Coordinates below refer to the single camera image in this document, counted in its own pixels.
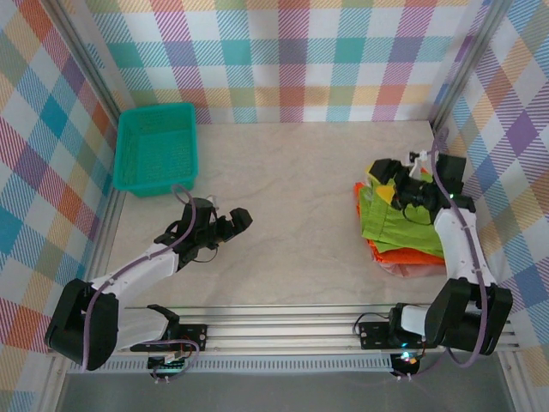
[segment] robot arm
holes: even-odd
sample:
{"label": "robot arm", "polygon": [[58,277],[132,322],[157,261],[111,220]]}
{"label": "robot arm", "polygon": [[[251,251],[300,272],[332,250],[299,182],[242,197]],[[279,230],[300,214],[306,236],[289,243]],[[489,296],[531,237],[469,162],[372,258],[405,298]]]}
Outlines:
{"label": "robot arm", "polygon": [[[410,160],[416,154],[410,154]],[[479,257],[482,279],[488,296],[488,318],[480,353],[491,354],[496,347],[513,304],[509,289],[499,288],[488,269],[476,231],[473,199],[462,195],[465,159],[440,154],[437,172],[445,189],[451,193],[473,235]],[[480,286],[474,269],[468,237],[455,211],[435,183],[410,176],[410,168],[399,161],[383,159],[374,162],[370,175],[382,185],[394,180],[390,199],[393,208],[405,210],[409,204],[430,211],[431,223],[441,240],[448,281],[428,307],[399,303],[389,314],[389,334],[393,342],[405,345],[424,336],[426,343],[444,345],[472,352],[480,333],[480,315],[470,312],[473,303],[480,309]]]}
{"label": "robot arm", "polygon": [[[231,220],[218,218],[216,207],[208,199],[195,198],[196,222],[190,235],[171,250],[152,257],[179,239],[191,221],[191,206],[185,205],[181,220],[172,223],[142,256],[149,260],[129,269],[100,294],[90,321],[90,354],[87,369],[93,371],[103,365],[116,349],[128,348],[146,341],[180,338],[179,319],[162,306],[125,311],[124,308],[140,293],[156,282],[173,275],[193,261],[200,249],[216,250],[242,233],[252,223],[245,209],[231,211]],[[69,282],[59,298],[45,334],[45,344],[82,364],[84,318],[87,306],[98,288],[113,274],[84,282]]]}

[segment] beige tabletop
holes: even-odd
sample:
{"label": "beige tabletop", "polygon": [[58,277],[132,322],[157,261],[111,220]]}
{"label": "beige tabletop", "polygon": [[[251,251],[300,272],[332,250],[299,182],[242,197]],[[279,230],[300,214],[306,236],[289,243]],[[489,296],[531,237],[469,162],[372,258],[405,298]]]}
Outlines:
{"label": "beige tabletop", "polygon": [[[427,122],[204,125],[198,140],[193,196],[216,195],[221,215],[241,207],[254,222],[213,262],[187,265],[135,306],[423,303],[445,283],[395,277],[372,262],[353,195],[375,159],[429,148]],[[182,211],[172,195],[128,194],[109,270],[143,253]]]}

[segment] plaid fabric backdrop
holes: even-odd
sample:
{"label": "plaid fabric backdrop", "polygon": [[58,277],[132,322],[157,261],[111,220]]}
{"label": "plaid fabric backdrop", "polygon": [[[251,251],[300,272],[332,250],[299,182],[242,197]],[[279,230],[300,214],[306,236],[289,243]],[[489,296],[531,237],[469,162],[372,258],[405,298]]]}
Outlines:
{"label": "plaid fabric backdrop", "polygon": [[122,108],[186,100],[200,123],[427,119],[489,3],[71,1]]}
{"label": "plaid fabric backdrop", "polygon": [[515,0],[448,122],[530,377],[549,401],[549,2]]}
{"label": "plaid fabric backdrop", "polygon": [[0,410],[30,410],[45,329],[83,277],[116,130],[39,0],[0,0]]}

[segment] cable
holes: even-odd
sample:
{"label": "cable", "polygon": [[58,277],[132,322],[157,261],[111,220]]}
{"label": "cable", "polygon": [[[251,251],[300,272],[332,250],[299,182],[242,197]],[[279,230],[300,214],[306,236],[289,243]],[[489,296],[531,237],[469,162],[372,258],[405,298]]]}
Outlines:
{"label": "cable", "polygon": [[[175,246],[177,246],[179,243],[181,243],[187,236],[189,236],[190,232],[192,232],[193,227],[195,226],[196,221],[196,205],[195,205],[195,199],[192,197],[192,195],[187,191],[182,185],[173,185],[172,186],[172,193],[173,195],[179,200],[179,202],[186,204],[185,200],[183,200],[179,194],[177,193],[177,189],[181,189],[184,194],[189,198],[189,203],[191,206],[191,217],[190,217],[190,223],[189,227],[187,227],[187,230],[183,235],[177,239],[175,242],[173,242],[171,245],[165,247],[164,249],[161,249],[159,251],[156,251],[155,253],[151,253],[151,255],[145,255],[142,257],[139,257],[138,259],[134,260],[133,262],[130,262],[126,264],[122,269],[120,269],[118,272],[116,272],[114,275],[112,275],[109,279],[105,281],[95,292],[94,296],[92,296],[92,299],[89,301],[89,304],[87,305],[86,310],[86,317],[84,318],[84,337],[83,337],[83,348],[82,348],[82,371],[87,370],[87,362],[89,360],[89,333],[90,333],[90,321],[92,318],[92,311],[95,306],[95,302],[101,295],[101,293],[108,288],[113,282],[115,282],[120,276],[125,274],[128,270],[135,268],[138,264],[141,264],[142,262],[145,262],[146,260],[150,260],[152,258],[156,258],[157,256],[161,255],[162,253],[165,253],[167,251],[170,251]],[[166,343],[168,341],[156,341],[157,343]]]}
{"label": "cable", "polygon": [[407,221],[411,222],[411,223],[415,223],[416,225],[420,225],[420,226],[430,226],[431,223],[421,223],[420,221],[413,221],[412,219],[409,219],[408,216],[406,216],[406,208],[404,208],[402,210],[402,215],[404,216],[404,219],[406,219]]}
{"label": "cable", "polygon": [[[448,129],[445,129],[443,133],[445,133],[447,136]],[[435,135],[433,137],[432,148],[431,148],[432,176],[435,179],[435,182],[437,182],[438,189],[440,189],[444,197],[446,197],[446,200],[448,200],[450,207],[452,208],[452,210],[454,211],[455,215],[457,216],[458,220],[462,225],[462,230],[465,232],[465,235],[467,236],[469,249],[471,251],[471,258],[473,259],[473,267],[479,282],[479,289],[480,289],[480,310],[481,310],[480,330],[479,330],[479,336],[477,337],[477,342],[474,344],[473,353],[471,354],[471,356],[467,361],[465,361],[464,363],[461,363],[455,357],[454,353],[452,352],[452,349],[446,348],[446,352],[448,352],[448,354],[450,355],[452,360],[457,364],[457,366],[465,368],[465,367],[470,367],[475,363],[475,361],[479,357],[480,350],[482,349],[482,344],[484,343],[484,339],[486,337],[486,324],[488,319],[488,296],[486,295],[486,287],[484,284],[484,278],[482,277],[482,269],[480,268],[479,256],[477,255],[476,247],[474,245],[474,239],[473,239],[473,234],[471,233],[471,229],[468,227],[467,222],[465,221],[465,217],[463,217],[461,211],[455,204],[454,200],[452,200],[452,198],[450,197],[448,191],[446,191],[446,188],[444,188],[443,182],[438,176],[437,163],[435,160],[436,158],[435,153],[437,151],[440,151],[440,150],[438,148],[438,136]]]}
{"label": "cable", "polygon": [[215,248],[215,254],[214,254],[214,256],[213,256],[211,259],[209,259],[209,260],[196,260],[196,259],[193,259],[192,261],[193,261],[193,262],[196,262],[196,263],[198,263],[198,264],[209,264],[212,260],[215,259],[215,257],[217,256],[217,252],[219,251],[219,249],[220,249],[219,247],[216,247],[216,248]]}
{"label": "cable", "polygon": [[198,355],[200,354],[200,346],[198,346],[198,343],[196,343],[194,341],[189,341],[187,339],[169,339],[167,341],[148,341],[148,342],[144,342],[144,344],[147,344],[147,345],[174,344],[174,343],[184,343],[186,345],[193,346],[196,349],[195,355],[192,358],[190,358],[190,360],[188,362],[186,360],[185,361],[185,364],[186,364],[185,367],[180,372],[176,373],[175,375],[173,375],[171,377],[166,376],[164,379],[159,378],[158,375],[156,374],[156,371],[159,370],[160,365],[154,367],[153,368],[153,378],[155,379],[156,384],[158,384],[159,382],[164,382],[166,384],[169,384],[170,380],[176,380],[176,379],[181,378],[181,376],[183,376],[183,374],[185,372],[187,372],[189,369],[192,368],[192,366],[195,364],[196,360],[198,359]]}
{"label": "cable", "polygon": [[356,321],[356,322],[354,323],[354,325],[353,325],[353,333],[354,333],[356,336],[360,336],[360,334],[357,333],[357,324],[359,324],[360,319],[362,319],[362,318],[363,318],[364,316],[366,316],[366,315],[376,315],[376,316],[378,316],[378,317],[380,317],[380,318],[383,318],[383,319],[389,319],[389,317],[380,315],[379,313],[375,313],[375,312],[364,312],[363,314],[361,314],[361,315],[359,316],[359,318],[357,319],[357,321]]}

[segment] teal plastic basket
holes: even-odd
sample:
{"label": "teal plastic basket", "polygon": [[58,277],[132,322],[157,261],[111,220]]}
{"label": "teal plastic basket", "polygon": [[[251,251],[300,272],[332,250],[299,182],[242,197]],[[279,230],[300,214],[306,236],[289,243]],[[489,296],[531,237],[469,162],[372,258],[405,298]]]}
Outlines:
{"label": "teal plastic basket", "polygon": [[191,103],[139,107],[118,122],[114,187],[139,197],[192,189],[198,174],[195,107]]}

